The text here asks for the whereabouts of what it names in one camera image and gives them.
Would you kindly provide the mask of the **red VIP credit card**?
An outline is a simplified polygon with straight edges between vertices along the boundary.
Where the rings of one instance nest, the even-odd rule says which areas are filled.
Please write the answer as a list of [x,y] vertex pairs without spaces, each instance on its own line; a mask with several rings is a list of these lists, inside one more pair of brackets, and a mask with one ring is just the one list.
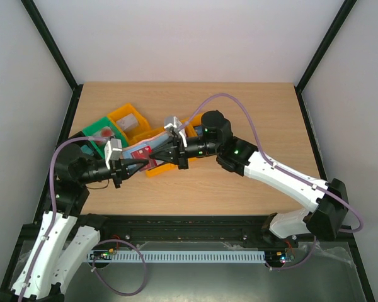
[[133,159],[147,159],[149,163],[143,167],[141,171],[146,171],[155,168],[158,164],[156,160],[150,158],[152,148],[148,145],[138,146],[136,149],[130,151],[130,155]]

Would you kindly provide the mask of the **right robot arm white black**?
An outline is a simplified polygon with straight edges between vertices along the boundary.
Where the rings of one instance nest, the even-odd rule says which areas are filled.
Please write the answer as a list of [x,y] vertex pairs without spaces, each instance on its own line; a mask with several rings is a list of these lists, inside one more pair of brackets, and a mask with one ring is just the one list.
[[302,209],[273,213],[261,228],[263,241],[274,247],[293,235],[312,234],[320,240],[333,241],[348,212],[338,198],[346,194],[343,182],[314,179],[267,157],[252,143],[235,137],[231,123],[219,111],[201,117],[202,134],[184,138],[177,126],[167,125],[169,138],[150,154],[150,158],[187,169],[191,158],[215,156],[226,171],[246,176],[290,196]]

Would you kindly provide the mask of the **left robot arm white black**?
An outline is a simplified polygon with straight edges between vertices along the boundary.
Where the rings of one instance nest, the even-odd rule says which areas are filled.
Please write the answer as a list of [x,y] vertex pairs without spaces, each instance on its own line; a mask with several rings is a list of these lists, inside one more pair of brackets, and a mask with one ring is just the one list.
[[106,157],[84,153],[72,138],[54,152],[49,170],[49,202],[40,229],[20,275],[12,287],[0,292],[0,301],[64,301],[75,273],[88,253],[103,244],[106,218],[89,214],[80,219],[89,196],[87,184],[111,180],[119,188],[146,159],[123,159],[120,140],[105,143]]

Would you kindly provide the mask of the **blue card stack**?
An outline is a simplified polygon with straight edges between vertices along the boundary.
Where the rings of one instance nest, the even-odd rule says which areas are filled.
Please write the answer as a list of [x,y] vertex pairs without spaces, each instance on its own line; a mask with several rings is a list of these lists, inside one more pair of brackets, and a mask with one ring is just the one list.
[[203,134],[203,130],[202,130],[202,127],[201,127],[201,126],[194,126],[193,128],[194,128],[194,130],[195,130],[197,136],[200,136],[200,135]]

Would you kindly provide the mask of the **red white card stack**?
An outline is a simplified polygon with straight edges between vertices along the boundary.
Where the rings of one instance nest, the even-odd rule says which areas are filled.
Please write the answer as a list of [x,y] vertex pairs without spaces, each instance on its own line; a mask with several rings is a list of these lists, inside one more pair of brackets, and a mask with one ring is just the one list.
[[115,135],[115,132],[109,126],[104,126],[103,128],[99,129],[95,133],[92,134],[93,137],[101,137],[101,138],[110,138]]

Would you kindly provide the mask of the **teal card stack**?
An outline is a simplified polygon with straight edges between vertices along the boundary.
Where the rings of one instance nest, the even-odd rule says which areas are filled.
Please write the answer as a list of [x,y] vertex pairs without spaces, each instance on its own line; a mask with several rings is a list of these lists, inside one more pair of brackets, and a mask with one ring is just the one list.
[[88,145],[82,145],[80,149],[84,154],[87,154],[90,156],[93,156],[95,154],[94,151]]

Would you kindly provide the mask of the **yellow bin single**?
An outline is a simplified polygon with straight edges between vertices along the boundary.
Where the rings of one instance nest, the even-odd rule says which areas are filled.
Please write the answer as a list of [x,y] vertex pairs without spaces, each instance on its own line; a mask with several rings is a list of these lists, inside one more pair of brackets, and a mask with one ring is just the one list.
[[138,135],[151,130],[149,122],[130,103],[112,111],[107,117],[127,139],[129,145],[137,142]]

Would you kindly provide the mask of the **green bin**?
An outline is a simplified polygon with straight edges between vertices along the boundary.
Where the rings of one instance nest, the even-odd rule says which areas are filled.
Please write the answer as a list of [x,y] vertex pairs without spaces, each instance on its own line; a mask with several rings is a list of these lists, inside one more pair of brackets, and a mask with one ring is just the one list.
[[[122,142],[122,147],[128,147],[129,143],[119,128],[115,126],[115,124],[108,118],[103,117],[100,120],[96,121],[92,125],[87,126],[83,129],[83,133],[86,136],[92,137],[103,137],[103,138],[110,138],[115,137],[120,139]],[[104,149],[105,149],[105,142],[101,142],[99,140],[91,141],[93,148],[99,153],[100,157],[104,157]]]

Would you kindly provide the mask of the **black bin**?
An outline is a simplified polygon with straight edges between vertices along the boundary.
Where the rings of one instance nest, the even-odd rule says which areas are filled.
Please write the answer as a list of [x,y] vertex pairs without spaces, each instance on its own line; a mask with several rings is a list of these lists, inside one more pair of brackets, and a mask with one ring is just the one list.
[[[85,137],[85,134],[82,131],[79,131],[73,136],[70,136],[69,139],[79,138],[79,137]],[[92,157],[96,159],[101,159],[99,153],[96,151],[95,147],[89,140],[81,140],[81,141],[75,142],[75,144],[78,145],[79,147],[81,147],[82,145],[88,145],[94,151],[94,155]]]

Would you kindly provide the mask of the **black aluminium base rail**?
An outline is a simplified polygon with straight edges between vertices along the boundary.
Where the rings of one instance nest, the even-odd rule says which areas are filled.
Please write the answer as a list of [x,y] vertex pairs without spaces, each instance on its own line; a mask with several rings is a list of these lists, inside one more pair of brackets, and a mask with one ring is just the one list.
[[144,242],[237,242],[250,248],[284,247],[263,241],[266,216],[131,216],[106,215],[101,239],[118,236],[132,243]]

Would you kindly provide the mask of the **left black frame post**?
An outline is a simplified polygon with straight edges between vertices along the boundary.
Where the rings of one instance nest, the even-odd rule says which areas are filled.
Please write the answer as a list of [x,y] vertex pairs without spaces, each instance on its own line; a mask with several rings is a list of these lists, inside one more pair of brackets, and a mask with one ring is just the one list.
[[75,80],[64,56],[62,55],[59,47],[57,46],[44,18],[42,17],[37,5],[32,0],[21,0],[26,12],[28,13],[30,19],[32,20],[35,28],[37,29],[39,35],[41,36],[43,42],[48,48],[52,58],[55,60],[58,68],[60,69],[64,79],[68,83],[72,91],[77,91],[79,89],[79,84]]

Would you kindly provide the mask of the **black frame post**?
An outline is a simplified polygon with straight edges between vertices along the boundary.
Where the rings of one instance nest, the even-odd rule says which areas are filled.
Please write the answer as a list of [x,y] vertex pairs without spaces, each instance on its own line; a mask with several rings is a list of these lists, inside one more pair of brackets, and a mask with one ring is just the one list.
[[300,81],[295,86],[295,92],[297,95],[301,95],[306,86],[308,85],[311,77],[315,73],[317,67],[324,58],[326,52],[331,46],[332,42],[336,38],[341,27],[347,20],[349,14],[351,13],[353,7],[356,5],[357,0],[344,0],[336,13],[334,19],[332,20],[329,28],[323,36],[318,48],[316,49],[314,55],[309,61]]
[[41,36],[43,42],[48,48],[52,58],[55,60],[58,68],[60,69],[64,79],[68,83],[72,91],[77,91],[79,89],[79,84],[75,80],[64,56],[62,55],[59,47],[57,46],[44,18],[42,17],[37,5],[32,0],[21,0],[26,12],[28,13],[30,19],[32,20],[35,28],[37,29],[39,35]]

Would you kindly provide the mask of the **right black frame post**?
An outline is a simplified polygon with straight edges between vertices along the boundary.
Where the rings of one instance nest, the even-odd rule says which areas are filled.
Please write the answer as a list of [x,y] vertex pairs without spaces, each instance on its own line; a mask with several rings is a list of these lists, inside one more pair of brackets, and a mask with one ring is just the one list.
[[349,14],[351,13],[353,7],[356,5],[357,0],[344,0],[336,13],[334,19],[332,20],[329,28],[323,36],[318,48],[316,49],[314,55],[309,61],[300,81],[295,86],[295,92],[297,95],[301,95],[306,86],[308,85],[311,77],[315,73],[317,67],[324,58],[326,52],[331,46],[332,42],[336,38],[341,27],[347,20]]

